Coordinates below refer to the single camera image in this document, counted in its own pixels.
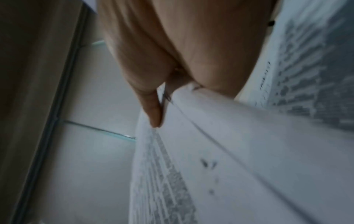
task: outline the hand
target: hand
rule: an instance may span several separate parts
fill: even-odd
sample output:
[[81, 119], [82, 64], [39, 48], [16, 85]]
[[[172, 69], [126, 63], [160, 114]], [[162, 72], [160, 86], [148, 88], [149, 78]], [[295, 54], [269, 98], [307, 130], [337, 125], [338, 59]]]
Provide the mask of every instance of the hand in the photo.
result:
[[110, 52], [152, 127], [156, 89], [177, 67], [205, 88], [235, 97], [257, 61], [272, 0], [98, 0]]

